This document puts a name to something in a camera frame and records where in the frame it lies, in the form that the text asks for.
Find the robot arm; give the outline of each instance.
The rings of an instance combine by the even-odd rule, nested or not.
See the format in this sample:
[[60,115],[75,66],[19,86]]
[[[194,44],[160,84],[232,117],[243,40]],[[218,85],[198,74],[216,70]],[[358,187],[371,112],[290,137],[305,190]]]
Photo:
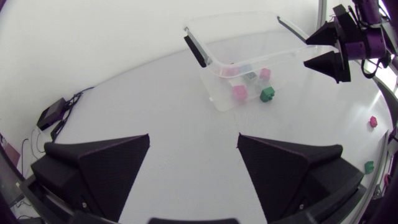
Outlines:
[[[388,6],[397,5],[395,0],[388,0]],[[333,22],[326,22],[305,42],[308,45],[331,45],[339,49],[304,62],[308,68],[333,77],[337,83],[350,82],[349,60],[362,60],[362,71],[366,78],[376,74],[364,71],[364,62],[378,58],[385,68],[391,63],[391,54],[397,55],[397,30],[392,19],[379,12],[377,0],[353,0],[355,12],[342,6],[333,8]]]

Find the plastic bin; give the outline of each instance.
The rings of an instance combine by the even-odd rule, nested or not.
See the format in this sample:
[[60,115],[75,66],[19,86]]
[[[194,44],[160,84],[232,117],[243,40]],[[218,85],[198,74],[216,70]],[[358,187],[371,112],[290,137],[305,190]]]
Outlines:
[[286,78],[278,68],[309,47],[282,23],[302,39],[308,37],[273,12],[234,12],[187,22],[187,36],[200,53],[202,67],[206,67],[201,79],[218,110],[256,98],[269,86],[275,90],[284,86]]

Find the white backdrop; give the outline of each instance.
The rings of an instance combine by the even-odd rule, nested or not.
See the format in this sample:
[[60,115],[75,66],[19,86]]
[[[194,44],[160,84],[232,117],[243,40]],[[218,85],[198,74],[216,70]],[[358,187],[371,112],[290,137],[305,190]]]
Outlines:
[[8,0],[0,13],[0,132],[20,150],[59,98],[187,49],[187,18],[253,10],[272,10],[311,34],[318,0]]

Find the green cube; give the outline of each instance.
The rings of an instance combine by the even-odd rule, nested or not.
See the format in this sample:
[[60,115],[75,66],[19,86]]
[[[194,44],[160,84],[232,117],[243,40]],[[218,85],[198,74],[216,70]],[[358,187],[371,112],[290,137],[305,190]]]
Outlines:
[[268,87],[261,91],[260,99],[263,102],[267,102],[269,100],[272,100],[272,97],[274,97],[274,95],[275,90],[273,89],[273,87]]
[[371,174],[374,170],[373,161],[365,163],[365,174]]

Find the pink block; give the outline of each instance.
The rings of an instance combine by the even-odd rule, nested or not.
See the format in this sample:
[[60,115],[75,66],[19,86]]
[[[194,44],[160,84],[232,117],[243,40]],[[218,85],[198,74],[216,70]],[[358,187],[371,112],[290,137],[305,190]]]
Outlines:
[[268,68],[261,69],[260,78],[269,81],[269,79],[271,78],[271,70],[269,70]]
[[236,100],[244,100],[248,97],[248,92],[246,91],[246,87],[244,87],[244,85],[234,86],[232,87],[232,91]]
[[232,77],[237,75],[239,72],[239,68],[227,68],[226,70],[223,70],[223,75],[227,77]]
[[374,116],[372,116],[370,123],[371,123],[371,127],[375,128],[377,126],[377,119]]

